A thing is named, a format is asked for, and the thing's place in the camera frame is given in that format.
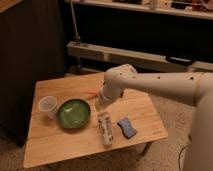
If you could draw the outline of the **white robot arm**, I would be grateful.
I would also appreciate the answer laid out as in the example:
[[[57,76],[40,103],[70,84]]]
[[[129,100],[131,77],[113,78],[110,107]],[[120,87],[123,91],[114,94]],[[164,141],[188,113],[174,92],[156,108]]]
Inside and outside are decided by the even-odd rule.
[[[97,110],[114,103],[126,89],[154,94],[195,106],[192,141],[183,171],[213,171],[213,73],[138,73],[130,64],[108,69],[98,92]]]

